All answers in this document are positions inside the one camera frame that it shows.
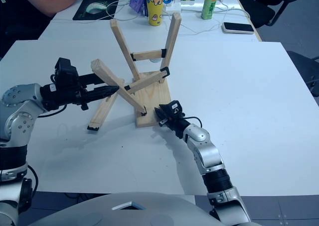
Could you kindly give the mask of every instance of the wooden block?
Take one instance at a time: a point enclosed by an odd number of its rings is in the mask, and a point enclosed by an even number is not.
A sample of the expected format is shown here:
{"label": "wooden block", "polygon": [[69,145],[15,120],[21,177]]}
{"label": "wooden block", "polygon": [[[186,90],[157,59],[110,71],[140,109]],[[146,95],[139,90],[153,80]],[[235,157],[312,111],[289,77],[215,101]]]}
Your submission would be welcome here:
{"label": "wooden block", "polygon": [[166,55],[161,61],[160,69],[169,66],[169,62],[171,59],[171,55],[173,53],[173,49],[174,49],[174,45],[176,42],[180,22],[181,22],[180,13],[174,13],[172,18],[171,18],[168,36],[166,39],[166,45],[165,45]]}
{"label": "wooden block", "polygon": [[128,86],[130,86],[130,89],[127,90],[129,94],[132,94],[142,88],[145,88],[153,83],[158,82],[159,80],[162,80],[164,76],[167,75],[167,71],[156,71],[153,72],[152,74],[147,75],[144,78],[141,78],[138,81],[135,81]]}
{"label": "wooden block", "polygon": [[103,124],[105,118],[109,114],[117,96],[118,93],[114,93],[113,95],[102,99],[98,110],[89,123],[88,130],[99,130],[100,126]]}
{"label": "wooden block", "polygon": [[[153,72],[140,73],[142,77]],[[148,113],[146,116],[141,116],[141,113],[136,112],[137,127],[153,126],[158,124],[158,119],[154,108],[158,108],[159,104],[168,104],[171,102],[167,81],[164,83],[154,83],[146,88],[143,88],[134,93],[137,101],[146,106]]]}
{"label": "wooden block", "polygon": [[126,44],[126,41],[125,41],[125,38],[124,38],[124,35],[118,25],[118,22],[115,20],[115,19],[111,19],[110,20],[110,25],[111,25],[111,29],[114,33],[114,36],[121,48],[121,51],[123,52],[123,55],[126,59],[126,62],[128,63],[128,66],[130,67],[130,70],[133,74],[133,77],[135,80],[139,80],[140,79],[140,74],[139,74],[139,71],[131,57],[131,54],[130,54],[130,51],[129,51],[129,48]]}
{"label": "wooden block", "polygon": [[146,113],[144,105],[141,105],[133,95],[130,95],[124,88],[122,81],[100,60],[91,62],[92,71],[101,78],[107,85],[119,86],[117,93],[121,95],[129,104],[135,107],[140,113]]}
{"label": "wooden block", "polygon": [[161,58],[161,49],[160,50],[153,50],[153,51],[146,51],[146,52],[132,53],[132,55],[136,61]]}

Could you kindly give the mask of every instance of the yellow cup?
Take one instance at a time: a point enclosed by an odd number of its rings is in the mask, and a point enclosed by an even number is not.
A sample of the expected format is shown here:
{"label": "yellow cup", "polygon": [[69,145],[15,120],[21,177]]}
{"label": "yellow cup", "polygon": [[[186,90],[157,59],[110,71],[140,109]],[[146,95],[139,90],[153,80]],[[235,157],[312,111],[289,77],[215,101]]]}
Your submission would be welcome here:
{"label": "yellow cup", "polygon": [[161,24],[163,13],[163,0],[146,0],[149,12],[149,23],[152,26]]}

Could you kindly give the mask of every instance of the computer mouse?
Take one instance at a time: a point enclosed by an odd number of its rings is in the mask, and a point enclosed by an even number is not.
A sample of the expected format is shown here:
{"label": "computer mouse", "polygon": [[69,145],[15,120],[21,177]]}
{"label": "computer mouse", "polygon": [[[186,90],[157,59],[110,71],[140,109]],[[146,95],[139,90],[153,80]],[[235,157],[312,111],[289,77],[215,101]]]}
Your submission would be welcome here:
{"label": "computer mouse", "polygon": [[101,4],[101,3],[91,3],[89,4],[86,9],[85,12],[90,13],[90,14],[96,14],[96,13],[100,13],[102,11],[105,11],[107,8],[106,5]]}

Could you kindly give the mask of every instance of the white table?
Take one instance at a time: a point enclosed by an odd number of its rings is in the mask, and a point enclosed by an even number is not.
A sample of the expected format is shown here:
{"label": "white table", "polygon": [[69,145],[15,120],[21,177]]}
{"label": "white table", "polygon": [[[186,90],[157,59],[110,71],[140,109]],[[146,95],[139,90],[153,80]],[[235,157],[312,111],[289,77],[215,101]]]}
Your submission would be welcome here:
{"label": "white table", "polygon": [[[141,42],[134,51],[147,49]],[[16,84],[49,84],[58,57],[71,59],[80,75],[100,58],[117,76],[132,78],[115,39],[18,41],[0,61],[0,94]],[[138,68],[159,64],[140,61]],[[208,48],[178,39],[170,72],[172,99],[187,116],[201,118],[241,195],[319,194],[319,108],[280,43]],[[98,104],[88,111],[69,105],[36,121],[27,160],[40,191],[206,193],[185,143],[167,128],[136,128],[133,107],[121,97],[99,131],[87,131]]]}
{"label": "white table", "polygon": [[[82,0],[78,0],[74,5],[66,10],[58,13],[51,21],[49,26],[41,35],[40,39],[53,39],[53,40],[109,40],[112,38],[113,33],[110,29],[108,20],[98,21],[72,21],[74,14],[79,8]],[[196,0],[196,3],[203,3],[204,0]],[[241,8],[238,0],[223,0],[229,8]],[[216,5],[225,9],[219,2]],[[136,13],[127,5],[122,11],[118,12],[115,17],[118,19],[132,18]],[[179,37],[185,40],[197,41],[258,41],[256,34],[225,34],[222,32],[220,25],[222,21],[248,23],[245,13],[239,10],[229,11],[226,15],[215,13],[213,19],[203,20],[200,18],[200,13],[182,12],[182,24],[196,32],[208,30],[214,26],[210,32],[204,32],[198,35],[194,34],[189,29],[181,26],[179,29]],[[140,16],[134,20],[121,21],[121,28],[127,39],[135,40],[136,42],[145,39],[152,39],[159,42],[161,45],[165,43],[168,33],[170,20],[168,16],[164,16],[161,26],[153,27],[148,24],[148,19]]]}

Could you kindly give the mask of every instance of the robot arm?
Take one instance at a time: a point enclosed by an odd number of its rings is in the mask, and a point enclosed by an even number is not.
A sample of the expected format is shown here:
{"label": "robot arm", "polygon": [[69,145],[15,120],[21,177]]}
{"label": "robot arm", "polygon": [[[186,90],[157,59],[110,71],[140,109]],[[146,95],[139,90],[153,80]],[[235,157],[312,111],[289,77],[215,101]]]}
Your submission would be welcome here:
{"label": "robot arm", "polygon": [[52,84],[18,85],[6,91],[0,101],[0,224],[17,224],[18,214],[31,205],[32,181],[27,173],[27,144],[39,115],[67,104],[81,105],[108,97],[118,86],[87,91],[89,84],[104,83],[95,74],[78,76],[68,59],[59,58]]}
{"label": "robot arm", "polygon": [[213,206],[210,214],[225,225],[250,222],[246,207],[230,181],[223,160],[216,146],[210,141],[207,130],[190,124],[183,117],[178,101],[155,108],[160,118],[159,125],[167,125],[175,135],[183,139],[192,151],[196,165],[207,187],[207,196]]}

